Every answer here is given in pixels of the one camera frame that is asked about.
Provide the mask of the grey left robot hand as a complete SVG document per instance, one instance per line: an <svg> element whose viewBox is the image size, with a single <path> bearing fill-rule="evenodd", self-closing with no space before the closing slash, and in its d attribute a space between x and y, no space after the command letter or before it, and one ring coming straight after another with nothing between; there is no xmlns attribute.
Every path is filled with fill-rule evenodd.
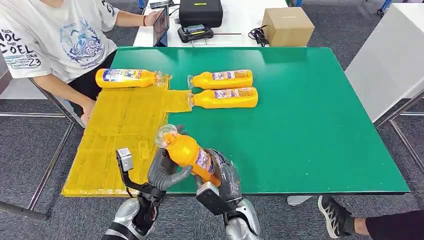
<svg viewBox="0 0 424 240"><path fill-rule="evenodd" d="M158 148L147 173L147 182L160 191L167 191L185 180L193 171L192 165L186 165L180 170L178 167L165 148Z"/></svg>

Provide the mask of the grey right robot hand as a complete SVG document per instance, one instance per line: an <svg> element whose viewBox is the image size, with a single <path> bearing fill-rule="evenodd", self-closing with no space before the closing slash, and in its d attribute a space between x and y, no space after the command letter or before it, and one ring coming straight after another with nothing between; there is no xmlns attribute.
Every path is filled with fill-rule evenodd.
<svg viewBox="0 0 424 240"><path fill-rule="evenodd" d="M213 148L206 148L205 152L211 155L214 162L214 175L220 180L219 196L224 202L236 206L243 199L237 168L221 152Z"/></svg>

